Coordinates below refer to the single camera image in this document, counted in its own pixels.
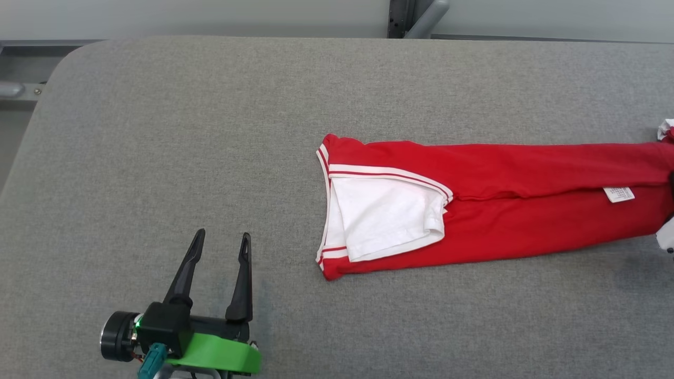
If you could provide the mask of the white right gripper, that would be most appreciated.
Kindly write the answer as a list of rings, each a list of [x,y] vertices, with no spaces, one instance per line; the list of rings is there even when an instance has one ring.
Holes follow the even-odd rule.
[[[667,217],[663,226],[656,232],[656,240],[660,249],[673,254],[673,239],[674,239],[674,220],[673,213]]]

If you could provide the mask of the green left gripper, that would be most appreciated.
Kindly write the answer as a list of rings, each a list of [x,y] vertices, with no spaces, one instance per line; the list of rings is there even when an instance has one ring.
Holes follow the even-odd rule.
[[[200,228],[176,271],[163,300],[164,304],[192,308],[190,292],[204,240],[205,229]],[[255,341],[250,339],[253,290],[251,236],[248,232],[243,233],[237,261],[239,270],[233,297],[226,309],[226,319],[192,316],[194,334],[187,351],[180,359],[168,359],[168,367],[193,374],[213,374],[216,377],[251,376],[260,371],[262,355]]]

